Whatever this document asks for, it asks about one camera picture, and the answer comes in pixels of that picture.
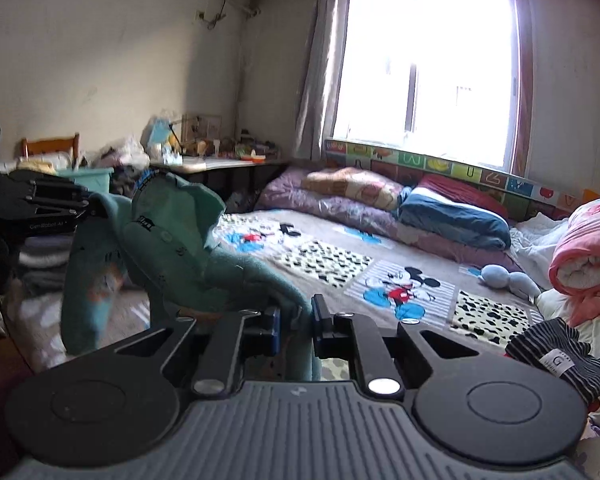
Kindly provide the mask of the wooden chair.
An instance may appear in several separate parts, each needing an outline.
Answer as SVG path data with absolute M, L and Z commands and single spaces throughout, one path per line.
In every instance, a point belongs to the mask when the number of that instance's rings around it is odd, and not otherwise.
M 66 153 L 71 157 L 71 165 L 76 166 L 80 154 L 80 134 L 76 132 L 68 138 L 45 138 L 41 140 L 20 140 L 20 152 L 23 157 L 33 155 L 46 155 L 52 153 Z

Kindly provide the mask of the white crumpled bedding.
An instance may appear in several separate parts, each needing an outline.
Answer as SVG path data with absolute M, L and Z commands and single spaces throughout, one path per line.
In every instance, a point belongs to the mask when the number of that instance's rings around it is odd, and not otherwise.
M 542 212 L 524 222 L 518 222 L 509 230 L 509 257 L 529 275 L 540 289 L 553 287 L 548 278 L 548 268 L 555 248 L 564 236 L 568 219 L 553 220 Z

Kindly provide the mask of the teal printed children's garment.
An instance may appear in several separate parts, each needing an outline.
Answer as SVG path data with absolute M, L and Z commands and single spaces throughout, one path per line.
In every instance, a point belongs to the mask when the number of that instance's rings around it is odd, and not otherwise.
M 123 281 L 149 299 L 149 323 L 185 311 L 221 316 L 279 308 L 284 344 L 280 374 L 317 380 L 308 297 L 260 259 L 231 252 L 213 235 L 224 214 L 220 196 L 200 183 L 149 171 L 132 197 L 94 193 L 76 227 L 67 266 L 60 336 L 69 356 L 97 349 Z

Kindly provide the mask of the wooden framed window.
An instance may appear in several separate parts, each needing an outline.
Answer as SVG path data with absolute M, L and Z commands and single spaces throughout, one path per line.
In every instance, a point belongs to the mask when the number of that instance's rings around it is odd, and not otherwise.
M 526 172 L 530 0 L 349 0 L 343 21 L 335 139 Z

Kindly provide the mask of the black striped folded garment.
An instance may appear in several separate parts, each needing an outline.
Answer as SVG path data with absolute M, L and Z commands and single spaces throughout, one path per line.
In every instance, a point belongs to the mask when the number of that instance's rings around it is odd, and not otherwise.
M 562 318 L 534 324 L 513 336 L 505 354 L 563 380 L 587 406 L 600 400 L 600 358 L 593 356 L 592 346 Z

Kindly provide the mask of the teal plastic storage box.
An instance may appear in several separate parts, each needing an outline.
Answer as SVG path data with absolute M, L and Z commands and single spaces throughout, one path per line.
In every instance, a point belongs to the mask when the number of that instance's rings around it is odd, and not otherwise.
M 79 168 L 57 170 L 58 177 L 71 180 L 87 190 L 96 193 L 108 193 L 112 168 Z

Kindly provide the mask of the navy blue folded blanket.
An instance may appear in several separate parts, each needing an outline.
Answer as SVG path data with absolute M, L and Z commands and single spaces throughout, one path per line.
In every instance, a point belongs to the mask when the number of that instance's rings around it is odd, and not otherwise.
M 510 247 L 507 221 L 499 214 L 457 203 L 418 186 L 404 188 L 394 216 L 406 226 L 473 248 L 504 252 Z

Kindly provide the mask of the Mickey Mouse bed blanket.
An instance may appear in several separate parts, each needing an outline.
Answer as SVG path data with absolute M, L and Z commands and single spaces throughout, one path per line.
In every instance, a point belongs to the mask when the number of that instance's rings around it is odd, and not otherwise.
M 224 214 L 213 236 L 306 295 L 321 294 L 329 306 L 349 306 L 381 327 L 424 322 L 500 351 L 543 318 L 531 301 L 488 289 L 476 266 L 298 211 Z M 4 300 L 7 327 L 36 372 L 68 359 L 59 329 L 71 242 L 69 235 L 27 240 Z

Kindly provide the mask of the purple floral quilt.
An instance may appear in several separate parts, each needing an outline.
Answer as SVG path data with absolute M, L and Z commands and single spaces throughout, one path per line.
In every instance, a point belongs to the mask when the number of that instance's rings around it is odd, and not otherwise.
M 327 196 L 305 190 L 302 179 L 309 170 L 290 166 L 263 189 L 254 206 L 255 210 L 289 209 L 302 214 L 337 222 L 360 231 L 391 238 L 406 246 L 455 261 L 486 266 L 499 264 L 509 271 L 520 271 L 518 264 L 507 252 L 473 248 L 452 240 L 402 224 L 389 211 L 377 209 L 339 196 Z

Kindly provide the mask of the cartoon print pillow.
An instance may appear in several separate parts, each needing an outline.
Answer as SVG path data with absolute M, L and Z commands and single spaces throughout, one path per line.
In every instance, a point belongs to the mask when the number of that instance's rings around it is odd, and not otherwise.
M 307 174 L 304 190 L 325 196 L 338 196 L 377 209 L 392 211 L 398 206 L 403 185 L 381 174 L 360 168 L 327 168 Z

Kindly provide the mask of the colourful alphabet foam mat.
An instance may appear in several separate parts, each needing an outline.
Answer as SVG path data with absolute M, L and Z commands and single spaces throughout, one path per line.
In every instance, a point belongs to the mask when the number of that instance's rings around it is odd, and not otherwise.
M 358 142 L 327 139 L 323 158 L 328 166 L 370 170 L 411 188 L 426 174 L 466 183 L 500 202 L 513 222 L 528 220 L 538 212 L 554 220 L 567 218 L 579 206 L 600 197 L 592 190 L 573 196 L 501 170 Z

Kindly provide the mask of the cluttered desk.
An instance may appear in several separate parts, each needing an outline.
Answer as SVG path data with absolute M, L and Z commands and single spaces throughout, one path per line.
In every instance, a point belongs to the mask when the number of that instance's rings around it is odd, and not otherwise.
M 140 137 L 149 168 L 203 183 L 226 197 L 240 188 L 259 191 L 290 166 L 282 156 L 266 154 L 260 144 L 222 136 L 221 126 L 218 115 L 151 117 Z

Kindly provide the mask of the grey curtain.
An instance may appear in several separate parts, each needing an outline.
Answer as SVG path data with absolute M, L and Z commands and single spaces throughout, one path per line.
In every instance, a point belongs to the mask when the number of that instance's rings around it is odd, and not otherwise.
M 292 156 L 319 160 L 335 131 L 350 0 L 316 0 Z

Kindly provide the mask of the pink rolled quilt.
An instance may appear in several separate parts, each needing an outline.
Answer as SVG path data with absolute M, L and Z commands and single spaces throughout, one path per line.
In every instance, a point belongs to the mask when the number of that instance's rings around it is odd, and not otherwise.
M 569 217 L 548 278 L 571 300 L 570 326 L 600 316 L 600 198 L 581 205 Z

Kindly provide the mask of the light blue plush toy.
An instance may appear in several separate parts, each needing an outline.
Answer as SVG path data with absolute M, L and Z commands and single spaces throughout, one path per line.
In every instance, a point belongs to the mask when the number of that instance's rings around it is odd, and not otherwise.
M 493 289 L 507 289 L 522 300 L 533 301 L 541 293 L 537 284 L 522 272 L 509 272 L 504 266 L 488 264 L 484 266 L 479 280 Z

